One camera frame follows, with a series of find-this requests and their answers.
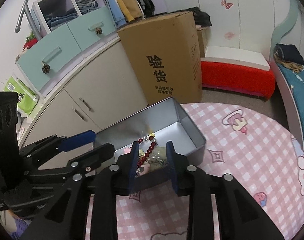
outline gingham tablecloth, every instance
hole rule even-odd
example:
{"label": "gingham tablecloth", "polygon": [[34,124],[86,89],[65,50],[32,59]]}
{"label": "gingham tablecloth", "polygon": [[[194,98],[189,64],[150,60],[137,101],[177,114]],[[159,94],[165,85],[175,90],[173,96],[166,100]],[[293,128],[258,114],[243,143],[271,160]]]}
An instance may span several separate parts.
{"label": "gingham tablecloth", "polygon": [[[261,205],[286,240],[304,223],[304,152],[288,130],[253,110],[225,104],[182,105],[207,139],[199,166],[208,174],[232,174]],[[166,182],[117,197],[119,240],[185,240],[189,197]],[[89,239],[92,202],[86,239]],[[212,198],[215,239],[219,224]]]}

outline green package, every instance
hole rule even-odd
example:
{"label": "green package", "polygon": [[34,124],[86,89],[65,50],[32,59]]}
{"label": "green package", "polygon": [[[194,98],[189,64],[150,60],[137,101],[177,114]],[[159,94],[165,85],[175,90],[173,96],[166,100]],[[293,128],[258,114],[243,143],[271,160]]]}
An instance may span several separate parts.
{"label": "green package", "polygon": [[37,94],[28,88],[17,77],[11,76],[5,85],[4,91],[17,92],[17,110],[21,117],[28,117],[37,104]]}

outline metal rivet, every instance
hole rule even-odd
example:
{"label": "metal rivet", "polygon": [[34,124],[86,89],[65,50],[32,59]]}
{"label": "metal rivet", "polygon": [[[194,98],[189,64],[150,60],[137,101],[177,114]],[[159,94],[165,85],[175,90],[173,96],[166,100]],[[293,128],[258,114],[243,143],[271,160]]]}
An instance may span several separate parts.
{"label": "metal rivet", "polygon": [[73,180],[74,181],[80,181],[82,179],[82,175],[81,174],[74,174],[73,175]]}
{"label": "metal rivet", "polygon": [[113,164],[110,166],[111,171],[118,171],[119,170],[119,165]]}
{"label": "metal rivet", "polygon": [[231,174],[225,174],[225,175],[223,176],[223,178],[224,178],[225,180],[227,180],[227,181],[233,180],[233,176],[232,176]]}
{"label": "metal rivet", "polygon": [[77,167],[78,165],[79,165],[78,162],[73,162],[73,163],[71,164],[72,167]]}
{"label": "metal rivet", "polygon": [[196,167],[194,165],[187,166],[188,171],[196,171]]}

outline floor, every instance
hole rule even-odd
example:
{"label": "floor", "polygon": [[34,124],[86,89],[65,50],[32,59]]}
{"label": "floor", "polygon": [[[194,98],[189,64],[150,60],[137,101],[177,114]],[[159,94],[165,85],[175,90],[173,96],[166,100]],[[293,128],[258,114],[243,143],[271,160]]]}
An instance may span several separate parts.
{"label": "floor", "polygon": [[287,130],[289,129],[284,104],[278,87],[276,87],[272,97],[268,101],[256,96],[219,89],[203,88],[201,102],[244,106],[261,114],[265,114],[279,122]]}

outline cardboard box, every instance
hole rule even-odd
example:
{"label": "cardboard box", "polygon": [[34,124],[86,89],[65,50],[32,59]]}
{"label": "cardboard box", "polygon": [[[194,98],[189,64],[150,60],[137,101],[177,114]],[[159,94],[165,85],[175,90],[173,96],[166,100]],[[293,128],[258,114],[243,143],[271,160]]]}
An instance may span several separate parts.
{"label": "cardboard box", "polygon": [[196,33],[199,40],[200,57],[205,57],[205,49],[208,43],[206,38],[206,28],[196,31]]}
{"label": "cardboard box", "polygon": [[170,96],[179,103],[201,100],[199,42],[191,12],[141,20],[118,34],[149,104]]}

